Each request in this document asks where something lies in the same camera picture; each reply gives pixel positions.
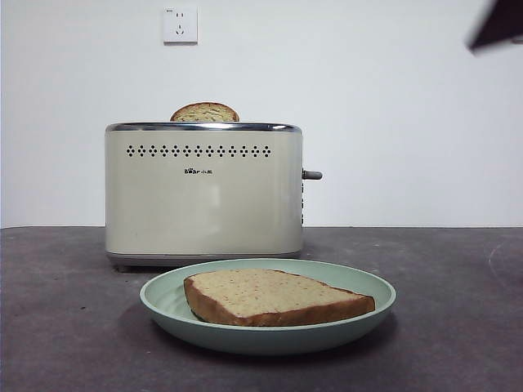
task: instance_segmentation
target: toasted bread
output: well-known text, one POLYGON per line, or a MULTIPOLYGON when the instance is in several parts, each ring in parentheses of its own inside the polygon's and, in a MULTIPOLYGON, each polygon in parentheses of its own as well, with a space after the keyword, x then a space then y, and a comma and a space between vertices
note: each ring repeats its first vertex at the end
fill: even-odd
POLYGON ((193 313, 210 323, 287 327, 348 319, 375 310, 371 296, 275 269, 224 269, 184 280, 193 313))
POLYGON ((217 102, 199 102, 174 112, 171 121, 181 123, 234 123, 239 115, 229 106, 217 102))

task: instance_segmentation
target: toaster top rim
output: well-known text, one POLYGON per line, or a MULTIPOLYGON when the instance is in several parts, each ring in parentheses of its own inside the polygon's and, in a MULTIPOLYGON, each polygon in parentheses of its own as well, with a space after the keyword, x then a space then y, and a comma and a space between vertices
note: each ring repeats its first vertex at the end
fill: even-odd
POLYGON ((276 122, 117 122, 110 124, 112 131, 270 131, 302 133, 295 125, 276 122))

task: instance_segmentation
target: plate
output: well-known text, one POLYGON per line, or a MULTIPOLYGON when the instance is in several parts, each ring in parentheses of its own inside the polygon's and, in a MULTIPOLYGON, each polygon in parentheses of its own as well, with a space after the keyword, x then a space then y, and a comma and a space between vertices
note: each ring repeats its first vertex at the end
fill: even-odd
POLYGON ((387 316, 396 291, 386 280, 344 265, 294 259, 237 259, 189 265, 161 274, 141 288, 140 298, 153 320, 183 341, 234 354, 287 355, 326 350, 362 337, 387 316), (198 320, 187 304, 183 280, 192 274, 242 268, 283 270, 370 295, 376 310, 341 321, 296 327, 237 327, 198 320))

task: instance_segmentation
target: bread crust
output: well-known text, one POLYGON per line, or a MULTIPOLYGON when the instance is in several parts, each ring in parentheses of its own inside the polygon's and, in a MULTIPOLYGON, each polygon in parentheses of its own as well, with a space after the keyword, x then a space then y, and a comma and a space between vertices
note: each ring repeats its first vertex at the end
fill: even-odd
MULTIPOLYGON (((170 121, 173 122, 184 122, 184 116, 193 114, 196 110, 200 109, 215 109, 223 111, 227 114, 227 116, 230 118, 230 122, 238 122, 239 121, 239 115, 229 106, 221 104, 219 102, 197 102, 195 104, 189 104, 184 106, 183 108, 180 108, 174 114, 172 114, 170 121)), ((195 120, 195 121, 209 121, 212 122, 214 120, 195 120)))
MULTIPOLYGON (((283 274, 290 274, 276 269, 273 270, 283 274)), ((199 318, 209 323, 242 327, 290 327, 339 321, 375 310, 374 299, 371 296, 357 294, 342 288, 330 287, 328 284, 320 282, 322 285, 329 287, 330 289, 354 294, 357 298, 347 301, 332 302, 327 305, 313 305, 284 312, 261 313, 243 317, 232 314, 219 301, 203 294, 194 286, 194 276, 195 275, 192 275, 184 280, 186 299, 193 312, 199 318)))

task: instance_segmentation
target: wall outlet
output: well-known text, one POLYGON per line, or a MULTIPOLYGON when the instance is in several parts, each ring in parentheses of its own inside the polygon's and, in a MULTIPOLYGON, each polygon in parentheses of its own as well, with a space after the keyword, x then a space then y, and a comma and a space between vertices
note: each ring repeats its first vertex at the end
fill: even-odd
POLYGON ((163 12, 163 42, 197 43, 198 8, 166 8, 163 12))

